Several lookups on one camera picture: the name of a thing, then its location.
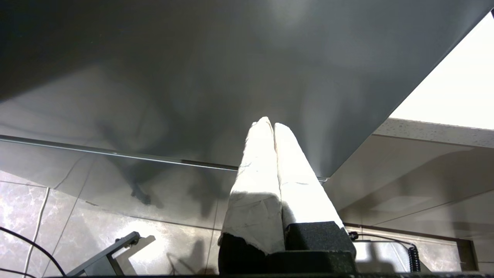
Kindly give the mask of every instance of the coiled black cord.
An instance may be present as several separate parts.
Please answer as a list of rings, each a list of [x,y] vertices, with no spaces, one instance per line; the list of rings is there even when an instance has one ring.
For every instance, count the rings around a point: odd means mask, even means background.
[[[366,236],[379,237],[379,238],[399,242],[402,244],[411,245],[410,248],[407,248],[408,258],[410,259],[410,272],[420,272],[420,259],[418,257],[418,249],[417,249],[417,246],[415,246],[415,244],[413,244],[411,242],[406,242],[406,241],[402,241],[402,240],[398,240],[398,239],[394,239],[394,238],[390,238],[390,237],[386,237],[386,236],[381,236],[378,234],[371,234],[371,233],[349,232],[348,235],[350,236],[350,239],[352,241],[358,239],[360,235],[366,235]]]
[[[410,258],[410,272],[420,272],[420,259],[415,245],[408,248],[408,257]]]

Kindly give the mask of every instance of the metal stand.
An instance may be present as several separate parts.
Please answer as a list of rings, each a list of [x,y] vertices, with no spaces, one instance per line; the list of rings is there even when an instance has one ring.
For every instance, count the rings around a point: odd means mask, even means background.
[[[122,248],[136,245],[140,238],[138,232],[131,232],[125,237],[117,239],[110,247],[67,273],[67,276],[80,276],[83,273],[86,273],[87,276],[123,276],[122,269],[112,255]]]

